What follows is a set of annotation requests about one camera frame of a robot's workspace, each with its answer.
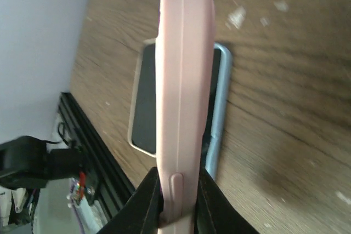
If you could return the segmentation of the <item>blue phone black screen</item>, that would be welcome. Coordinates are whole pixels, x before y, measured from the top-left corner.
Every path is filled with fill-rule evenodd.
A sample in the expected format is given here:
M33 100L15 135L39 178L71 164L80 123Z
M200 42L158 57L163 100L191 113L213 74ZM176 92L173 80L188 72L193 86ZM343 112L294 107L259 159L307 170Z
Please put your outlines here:
M218 106L220 98L217 97L218 81L222 80L222 77L219 76L221 57L221 49L218 46L214 47L208 114L201 149L201 166L205 167L210 174L213 174L217 169L218 138L220 137L220 130L223 125L223 118L220 116L223 111Z

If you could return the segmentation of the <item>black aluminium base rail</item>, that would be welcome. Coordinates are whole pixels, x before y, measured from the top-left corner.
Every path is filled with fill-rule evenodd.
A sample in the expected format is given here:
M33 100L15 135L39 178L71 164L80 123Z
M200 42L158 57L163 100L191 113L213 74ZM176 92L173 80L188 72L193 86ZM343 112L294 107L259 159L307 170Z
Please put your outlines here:
M72 143L85 155L85 198L101 205L111 220L127 203L135 188L71 93L62 93L58 111Z

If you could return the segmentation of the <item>beige phone case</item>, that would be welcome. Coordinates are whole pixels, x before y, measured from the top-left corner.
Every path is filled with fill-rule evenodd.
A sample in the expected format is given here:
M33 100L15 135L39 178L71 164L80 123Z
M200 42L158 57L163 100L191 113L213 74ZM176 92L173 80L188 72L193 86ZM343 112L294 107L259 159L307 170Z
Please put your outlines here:
M135 68L127 139L133 148L155 158L155 39L147 39L143 44Z

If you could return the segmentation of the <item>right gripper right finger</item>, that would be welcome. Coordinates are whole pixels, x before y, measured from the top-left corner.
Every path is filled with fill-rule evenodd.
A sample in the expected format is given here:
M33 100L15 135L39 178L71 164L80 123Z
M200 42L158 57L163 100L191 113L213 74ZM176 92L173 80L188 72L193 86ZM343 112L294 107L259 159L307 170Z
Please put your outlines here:
M199 174L194 232L258 234L258 231L230 204L205 168L201 168Z

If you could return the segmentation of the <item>light blue phone case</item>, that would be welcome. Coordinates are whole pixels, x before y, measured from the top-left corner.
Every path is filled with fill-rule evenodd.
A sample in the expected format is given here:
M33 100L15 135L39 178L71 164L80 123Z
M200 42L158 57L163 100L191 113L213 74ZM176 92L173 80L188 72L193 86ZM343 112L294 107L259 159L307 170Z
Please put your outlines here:
M233 56L230 50L220 43L214 44L214 59L212 72L217 74L217 80L211 79L215 91L210 92L213 103L208 107L211 119L211 131L205 167L212 179L216 179L219 153L224 129L225 111L229 92Z

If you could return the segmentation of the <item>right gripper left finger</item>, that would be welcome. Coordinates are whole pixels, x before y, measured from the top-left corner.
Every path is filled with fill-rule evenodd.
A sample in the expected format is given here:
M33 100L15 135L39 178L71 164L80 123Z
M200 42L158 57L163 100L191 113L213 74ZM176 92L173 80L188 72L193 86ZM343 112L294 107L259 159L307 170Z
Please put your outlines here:
M158 170L153 167L122 210L98 234L157 233L162 204Z

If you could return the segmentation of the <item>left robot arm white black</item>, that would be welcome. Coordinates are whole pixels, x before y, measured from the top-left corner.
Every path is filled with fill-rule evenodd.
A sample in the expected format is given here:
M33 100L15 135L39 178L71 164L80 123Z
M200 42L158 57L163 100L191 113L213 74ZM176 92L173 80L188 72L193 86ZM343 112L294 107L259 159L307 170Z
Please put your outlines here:
M43 189L52 180L79 177L86 158L78 149L47 149L49 141L20 136L1 144L1 186Z

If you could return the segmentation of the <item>pink phone case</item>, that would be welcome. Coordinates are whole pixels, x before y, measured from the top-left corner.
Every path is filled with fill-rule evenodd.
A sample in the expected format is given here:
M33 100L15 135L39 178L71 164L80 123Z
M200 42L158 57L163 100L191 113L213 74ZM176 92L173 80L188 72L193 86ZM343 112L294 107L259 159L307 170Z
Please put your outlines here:
M213 0L160 0L156 37L158 233L193 233L214 46Z

